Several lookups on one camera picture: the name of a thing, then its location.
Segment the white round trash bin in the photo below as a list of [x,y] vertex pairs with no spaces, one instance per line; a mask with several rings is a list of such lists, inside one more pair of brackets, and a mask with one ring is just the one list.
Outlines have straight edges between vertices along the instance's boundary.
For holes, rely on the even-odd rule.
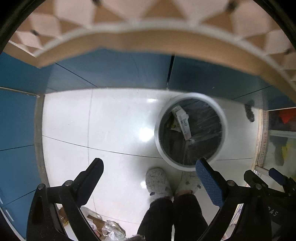
[[[179,105],[189,115],[191,138],[185,140],[172,109]],[[221,106],[200,93],[173,97],[158,115],[154,139],[161,157],[172,167],[186,172],[195,170],[196,161],[213,162],[224,147],[228,124]]]

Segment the checkered white tablecloth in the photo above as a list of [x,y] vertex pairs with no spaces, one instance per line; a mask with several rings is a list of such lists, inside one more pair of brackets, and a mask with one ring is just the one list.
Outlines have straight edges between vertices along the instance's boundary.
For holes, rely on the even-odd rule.
[[1,51],[36,67],[96,48],[195,57],[295,99],[295,18],[275,1],[1,1]]

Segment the long white carton box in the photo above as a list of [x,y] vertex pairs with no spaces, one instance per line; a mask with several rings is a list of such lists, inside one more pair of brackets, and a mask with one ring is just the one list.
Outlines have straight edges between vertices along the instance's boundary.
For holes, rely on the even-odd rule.
[[176,120],[178,121],[184,139],[186,141],[189,140],[192,136],[189,126],[189,115],[179,105],[175,106],[171,111]]

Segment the person's dark trouser legs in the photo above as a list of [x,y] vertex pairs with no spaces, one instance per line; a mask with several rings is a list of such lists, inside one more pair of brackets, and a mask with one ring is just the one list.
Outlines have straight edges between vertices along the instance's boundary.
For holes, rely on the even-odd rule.
[[145,240],[198,240],[208,224],[194,194],[153,201],[137,231]]

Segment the grey fluffy right slipper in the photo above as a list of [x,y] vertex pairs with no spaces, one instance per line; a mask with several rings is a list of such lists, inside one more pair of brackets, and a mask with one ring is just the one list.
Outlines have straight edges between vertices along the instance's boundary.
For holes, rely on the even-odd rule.
[[175,196],[183,194],[195,194],[201,189],[201,180],[196,172],[183,172],[180,183],[175,191]]

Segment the grey fluffy slipper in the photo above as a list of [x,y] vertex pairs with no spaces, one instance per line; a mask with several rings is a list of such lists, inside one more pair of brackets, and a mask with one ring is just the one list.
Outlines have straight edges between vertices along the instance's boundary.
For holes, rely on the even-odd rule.
[[151,201],[173,197],[167,175],[161,168],[149,169],[145,175],[145,184]]
[[180,183],[175,191],[175,196],[183,194],[195,194],[201,189],[201,180],[196,172],[183,172]]

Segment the grey fluffy left slipper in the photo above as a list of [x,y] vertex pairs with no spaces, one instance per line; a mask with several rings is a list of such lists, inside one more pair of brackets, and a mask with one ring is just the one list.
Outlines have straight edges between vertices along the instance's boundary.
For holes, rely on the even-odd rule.
[[173,197],[167,175],[161,168],[149,169],[145,175],[145,184],[151,201]]

